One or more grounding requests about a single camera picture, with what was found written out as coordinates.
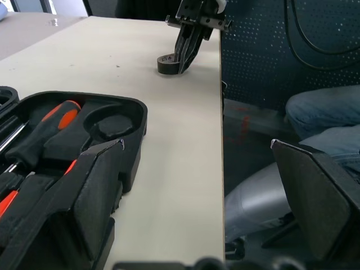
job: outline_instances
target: gray floor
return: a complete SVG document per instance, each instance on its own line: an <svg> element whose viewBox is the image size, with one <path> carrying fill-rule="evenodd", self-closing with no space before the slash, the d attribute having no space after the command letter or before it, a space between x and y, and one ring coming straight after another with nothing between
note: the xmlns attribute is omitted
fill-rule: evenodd
<svg viewBox="0 0 360 270"><path fill-rule="evenodd" d="M274 162L271 140L297 141L289 123L275 111L260 110L240 102L225 101L224 192L227 195L248 176ZM312 260L311 252L300 229L290 233L269 249L261 243L278 229L254 233L245 238L245 260L271 269L272 260L290 255L299 260Z"/></svg>

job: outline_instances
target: black plastic panel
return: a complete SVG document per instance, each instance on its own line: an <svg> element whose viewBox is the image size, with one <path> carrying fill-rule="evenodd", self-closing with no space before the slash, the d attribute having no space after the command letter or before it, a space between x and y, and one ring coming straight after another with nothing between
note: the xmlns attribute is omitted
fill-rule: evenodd
<svg viewBox="0 0 360 270"><path fill-rule="evenodd" d="M225 98L283 110L293 95L319 88L360 84L360 65L333 72L312 71L292 56L284 28L283 0L229 0L226 19L233 28L222 38ZM297 0L299 22L308 38L324 50L360 45L359 0ZM305 61L338 66L360 59L360 51L326 56L301 40L289 9L291 40Z"/></svg>

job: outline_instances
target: robotic arm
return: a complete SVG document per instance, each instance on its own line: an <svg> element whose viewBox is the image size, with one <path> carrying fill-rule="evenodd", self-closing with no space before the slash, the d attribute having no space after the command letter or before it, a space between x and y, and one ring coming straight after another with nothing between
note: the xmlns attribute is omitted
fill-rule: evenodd
<svg viewBox="0 0 360 270"><path fill-rule="evenodd" d="M168 16L166 23L180 28L172 54L157 59L159 73L182 74L193 62L201 42L208 41L213 29L229 31L232 21L224 19L227 0L182 0L175 18Z"/></svg>

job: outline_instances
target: black cable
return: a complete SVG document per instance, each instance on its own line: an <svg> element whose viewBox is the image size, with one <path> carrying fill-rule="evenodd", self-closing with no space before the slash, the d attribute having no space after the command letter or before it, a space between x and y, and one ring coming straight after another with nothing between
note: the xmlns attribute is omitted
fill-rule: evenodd
<svg viewBox="0 0 360 270"><path fill-rule="evenodd" d="M305 62L303 59L300 58L300 56L295 52L293 44L291 42L290 39L290 31L289 31L289 14L287 12L287 0L283 0L283 10L284 10L284 17L285 17L285 32L286 32L286 38L287 38L287 42L289 43L289 47L290 47L290 51L292 53L292 55L294 55L294 57L304 66L306 66L307 68L313 69L313 70L317 70L317 71L335 71L335 70L340 70L340 69L344 69L344 68L348 68L350 66L354 66L358 63L360 63L360 59L354 62L351 62L349 64L345 64L345 65L341 65L341 66L334 66L334 67L318 67L318 66L313 66L307 62Z"/></svg>
<svg viewBox="0 0 360 270"><path fill-rule="evenodd" d="M295 0L291 0L291 5L292 5L292 12L294 13L294 17L295 17L295 24L296 24L296 28L299 31L299 34L301 35L301 37L303 38L303 40L306 42L306 44L308 46L310 46L311 49L322 53L324 55L343 55L345 53L349 53L349 52L354 52L357 51L358 49L360 49L360 46L355 47L355 48L351 48L348 49L346 51L342 51L342 52L334 52L334 51L327 51L324 49L320 49L319 47L317 47L314 43L312 43L307 36L305 35L300 23L299 23L299 19L298 19L298 12L296 11L296 6L295 6Z"/></svg>

